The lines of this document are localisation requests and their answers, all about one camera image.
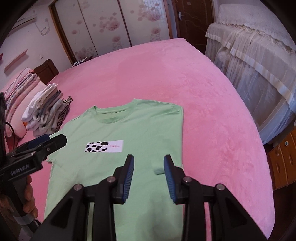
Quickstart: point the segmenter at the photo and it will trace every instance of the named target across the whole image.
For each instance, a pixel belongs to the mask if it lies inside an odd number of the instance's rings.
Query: cabinet drawer
[[[280,148],[284,157],[288,184],[291,184],[296,181],[296,146],[293,133],[287,135],[281,142]]]
[[[268,153],[268,155],[272,166],[272,176],[274,177],[274,189],[278,189],[288,185],[286,167],[284,164],[284,158],[280,146],[274,148],[271,152]]]

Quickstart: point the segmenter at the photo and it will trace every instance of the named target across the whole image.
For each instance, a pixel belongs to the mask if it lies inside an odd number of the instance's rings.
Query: wooden door frame
[[[166,14],[166,17],[167,17],[167,22],[168,22],[168,34],[170,36],[170,39],[172,39],[173,38],[173,31],[172,31],[172,25],[171,25],[171,21],[170,21],[170,13],[168,11],[167,0],[163,0],[163,4],[164,4],[164,7],[165,7],[165,14]]]
[[[52,17],[52,21],[54,23],[54,26],[55,26],[55,29],[57,31],[57,34],[59,36],[59,39],[63,45],[63,48],[71,62],[71,64],[73,65],[75,62],[77,62],[77,59],[70,47],[70,44],[67,40],[67,37],[65,35],[65,32],[62,28],[62,25],[61,25],[61,22],[59,20],[59,16],[57,14],[57,9],[55,7],[55,3],[57,2],[58,0],[54,0],[48,7],[49,7],[49,11],[50,11],[50,15]]]
[[[211,7],[212,7],[212,16],[213,16],[213,21],[216,20],[215,17],[215,10],[214,10],[214,0],[210,0],[211,1]],[[177,11],[177,4],[176,4],[176,0],[172,0],[172,5],[173,5],[173,9],[174,9],[174,16],[175,16],[175,21],[176,21],[176,28],[177,28],[177,37],[180,38],[180,26],[179,26],[179,14]]]

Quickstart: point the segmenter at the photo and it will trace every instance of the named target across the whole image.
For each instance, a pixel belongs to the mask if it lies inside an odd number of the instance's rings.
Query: stack of folded socks
[[[22,116],[26,129],[33,131],[33,136],[51,135],[59,130],[72,102],[70,96],[64,101],[62,96],[55,83],[34,96]]]

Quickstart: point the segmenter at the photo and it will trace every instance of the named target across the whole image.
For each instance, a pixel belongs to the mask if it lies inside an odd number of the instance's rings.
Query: pillow
[[[23,138],[25,134],[27,133],[27,129],[24,125],[24,123],[21,121],[22,115],[24,114],[26,108],[30,104],[33,97],[36,95],[37,92],[44,90],[45,84],[41,81],[32,89],[27,96],[23,99],[23,101],[19,104],[19,106],[16,108],[12,119],[10,121],[10,124],[13,127],[13,130],[15,131],[15,134]]]

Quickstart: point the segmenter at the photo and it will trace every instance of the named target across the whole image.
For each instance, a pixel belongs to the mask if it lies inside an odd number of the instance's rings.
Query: wooden headboard
[[[47,85],[55,76],[57,76],[59,71],[52,60],[48,59],[42,65],[34,68],[34,73],[39,76],[41,82]]]

